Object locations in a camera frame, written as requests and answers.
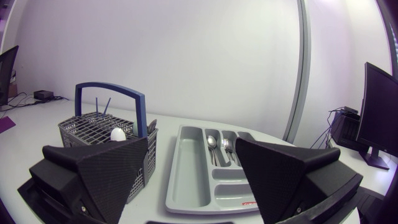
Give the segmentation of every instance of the monitor stand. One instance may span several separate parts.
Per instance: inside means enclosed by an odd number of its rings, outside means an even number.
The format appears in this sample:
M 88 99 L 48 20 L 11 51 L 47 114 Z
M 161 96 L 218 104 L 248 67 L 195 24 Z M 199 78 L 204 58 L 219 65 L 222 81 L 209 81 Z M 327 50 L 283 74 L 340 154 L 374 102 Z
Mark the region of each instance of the monitor stand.
M 379 150 L 372 148 L 372 154 L 366 153 L 366 152 L 360 152 L 359 153 L 362 158 L 366 161 L 366 163 L 369 166 L 373 166 L 373 167 L 377 167 L 380 169 L 385 169 L 385 170 L 389 170 L 390 167 L 387 166 L 386 162 L 384 162 L 384 160 L 379 157 Z

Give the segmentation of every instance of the blue basket handle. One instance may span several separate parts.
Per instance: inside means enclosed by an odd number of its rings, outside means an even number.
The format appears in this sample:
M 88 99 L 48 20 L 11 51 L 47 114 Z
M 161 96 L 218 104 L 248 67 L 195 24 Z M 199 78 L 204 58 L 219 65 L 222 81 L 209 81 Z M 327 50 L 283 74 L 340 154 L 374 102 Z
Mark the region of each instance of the blue basket handle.
M 136 100 L 138 137 L 147 137 L 147 118 L 145 109 L 145 95 L 130 88 L 121 85 L 102 83 L 102 82 L 86 82 L 76 85 L 75 90 L 75 116 L 81 116 L 81 89 L 84 87 L 100 87 L 122 93 Z

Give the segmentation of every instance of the gray plastic cutlery tray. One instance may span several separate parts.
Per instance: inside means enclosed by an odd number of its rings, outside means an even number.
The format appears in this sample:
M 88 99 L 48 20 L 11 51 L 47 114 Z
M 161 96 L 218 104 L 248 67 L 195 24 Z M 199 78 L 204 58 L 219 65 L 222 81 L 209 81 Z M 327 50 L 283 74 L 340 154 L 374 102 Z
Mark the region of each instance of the gray plastic cutlery tray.
M 209 135 L 217 141 L 217 166 L 211 162 Z M 180 126 L 166 196 L 169 212 L 211 215 L 258 210 L 240 163 L 231 161 L 225 151 L 223 139 L 231 140 L 235 151 L 237 137 L 254 140 L 245 131 Z

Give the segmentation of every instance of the white table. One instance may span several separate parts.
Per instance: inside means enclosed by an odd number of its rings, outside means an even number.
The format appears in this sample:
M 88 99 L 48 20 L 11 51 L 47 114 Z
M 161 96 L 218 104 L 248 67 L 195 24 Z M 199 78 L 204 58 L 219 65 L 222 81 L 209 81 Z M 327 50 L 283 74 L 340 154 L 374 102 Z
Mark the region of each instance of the white table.
M 329 145 L 332 147 L 338 147 L 341 152 L 339 160 L 363 176 L 360 186 L 366 187 L 367 189 L 373 190 L 381 195 L 385 195 L 387 193 L 391 180 L 397 169 L 396 157 L 379 151 L 379 156 L 382 157 L 384 162 L 386 162 L 390 167 L 389 170 L 384 170 L 368 166 L 362 159 L 361 155 L 359 155 L 358 151 L 339 146 L 333 139 L 330 140 Z
M 75 114 L 74 102 L 61 100 L 42 105 L 17 108 L 7 113 L 16 126 L 0 134 L 0 197 L 16 223 L 40 223 L 17 189 L 31 178 L 29 168 L 43 159 L 44 145 L 62 147 L 57 124 Z M 95 111 L 94 105 L 83 104 L 82 112 Z M 108 108 L 107 113 L 128 120 L 135 119 L 135 112 Z M 157 119 L 156 168 L 147 186 L 124 207 L 120 223 L 145 223 L 149 220 L 169 223 L 262 223 L 260 213 L 247 212 L 229 215 L 183 215 L 165 210 L 165 198 L 179 126 L 190 125 L 217 129 L 242 130 L 250 132 L 258 141 L 288 144 L 264 133 L 222 123 L 194 119 L 174 118 L 147 114 L 147 121 Z M 385 194 L 396 169 L 389 163 L 390 171 L 368 168 L 344 150 L 340 160 L 364 175 L 361 184 L 371 190 Z

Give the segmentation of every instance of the black device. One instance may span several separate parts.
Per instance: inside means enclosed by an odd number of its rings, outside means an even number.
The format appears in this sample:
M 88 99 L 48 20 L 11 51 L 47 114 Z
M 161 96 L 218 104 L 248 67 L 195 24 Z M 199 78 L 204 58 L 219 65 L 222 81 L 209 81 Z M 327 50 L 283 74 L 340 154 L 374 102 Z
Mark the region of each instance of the black device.
M 335 142 L 349 149 L 358 152 L 367 152 L 369 146 L 357 142 L 360 116 L 358 111 L 350 110 L 345 107 L 343 110 L 335 113 L 335 117 L 331 124 L 330 134 Z
M 355 195 L 363 178 L 338 160 L 338 148 L 238 138 L 236 153 L 264 223 L 324 223 Z
M 18 188 L 45 223 L 117 223 L 147 154 L 147 138 L 80 147 L 44 146 Z
M 52 97 L 54 97 L 54 93 L 51 91 L 39 90 L 33 92 L 33 97 L 36 100 L 50 100 Z
M 369 166 L 389 169 L 379 150 L 398 156 L 398 81 L 387 72 L 365 63 L 365 88 L 358 142 L 372 146 L 372 153 L 361 153 Z
M 0 55 L 0 106 L 8 104 L 8 90 L 19 46 Z

